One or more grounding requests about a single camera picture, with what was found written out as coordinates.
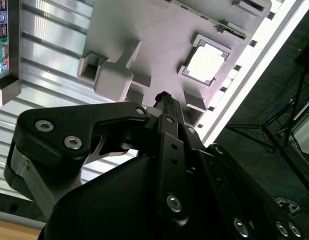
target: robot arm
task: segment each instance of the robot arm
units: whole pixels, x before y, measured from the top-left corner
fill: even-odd
[[[168,93],[20,115],[5,178],[47,218],[39,239],[305,239],[219,145],[205,148]],[[84,164],[138,156],[82,185]]]

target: gray plastic part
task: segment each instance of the gray plastic part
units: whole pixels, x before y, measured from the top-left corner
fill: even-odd
[[[184,98],[187,107],[190,107],[202,113],[206,111],[205,103],[201,98],[193,96],[187,92],[184,92]]]
[[[184,92],[184,98],[186,106],[188,107],[183,111],[183,113],[187,115],[184,120],[188,125],[195,127],[202,115],[206,112],[205,103],[203,99],[187,92]]]
[[[234,0],[233,6],[244,10],[253,16],[262,16],[265,12],[265,2],[262,0]]]
[[[267,16],[271,0],[258,0],[264,9],[260,17],[247,14],[233,5],[233,0],[98,0],[95,1],[86,36],[84,53],[93,52],[116,63],[130,40],[142,42],[129,70],[133,73],[129,90],[143,94],[143,105],[153,106],[157,94],[166,91],[180,102],[183,111],[198,111],[186,104],[184,92],[196,93],[209,103],[235,66],[252,36]],[[200,17],[194,11],[206,16]],[[220,32],[221,21],[227,20],[243,40],[231,36],[231,29]],[[213,41],[230,52],[224,65],[207,85],[178,74],[192,55],[194,34]],[[196,117],[189,117],[196,122]]]
[[[122,102],[134,77],[132,71],[114,62],[105,62],[97,72],[94,92],[116,102]]]
[[[134,102],[137,104],[142,104],[143,103],[143,99],[144,99],[144,95],[138,91],[134,91],[132,89],[129,89],[125,100],[129,101],[129,102]]]

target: bolt head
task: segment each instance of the bolt head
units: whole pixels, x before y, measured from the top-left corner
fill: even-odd
[[[40,132],[50,132],[54,129],[54,125],[47,120],[39,120],[35,123],[35,127]]]
[[[165,118],[169,123],[171,123],[171,124],[173,124],[174,123],[174,120],[172,119],[172,118],[170,118],[170,117],[166,117]]]
[[[166,203],[168,205],[168,207],[175,213],[180,213],[182,210],[182,205],[181,202],[179,200],[179,198],[177,198],[174,195],[169,195],[166,198]]]
[[[141,115],[145,115],[145,114],[146,114],[145,111],[142,110],[141,108],[136,108],[135,110],[136,110],[136,112],[137,112],[138,114],[141,114]]]
[[[190,133],[192,133],[192,134],[195,134],[195,133],[196,133],[196,131],[195,131],[192,127],[188,127],[188,131],[189,131]]]
[[[78,150],[83,145],[83,142],[80,140],[80,138],[76,136],[67,136],[64,139],[63,143],[68,149],[72,149],[72,150]]]

